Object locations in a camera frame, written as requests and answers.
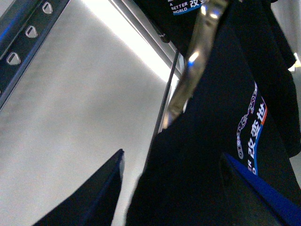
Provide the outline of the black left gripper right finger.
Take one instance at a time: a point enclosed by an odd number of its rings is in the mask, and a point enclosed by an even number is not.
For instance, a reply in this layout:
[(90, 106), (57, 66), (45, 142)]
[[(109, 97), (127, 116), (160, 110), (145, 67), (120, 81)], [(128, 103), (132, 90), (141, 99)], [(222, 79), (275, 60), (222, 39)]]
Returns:
[(233, 226), (299, 226), (301, 209), (227, 153), (221, 177)]

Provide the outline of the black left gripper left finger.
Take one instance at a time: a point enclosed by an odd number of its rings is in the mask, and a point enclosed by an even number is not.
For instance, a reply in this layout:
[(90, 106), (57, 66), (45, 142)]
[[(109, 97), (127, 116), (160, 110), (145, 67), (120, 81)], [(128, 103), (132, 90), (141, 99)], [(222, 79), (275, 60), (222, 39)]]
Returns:
[(36, 226), (110, 226), (121, 191), (124, 151), (118, 150)]

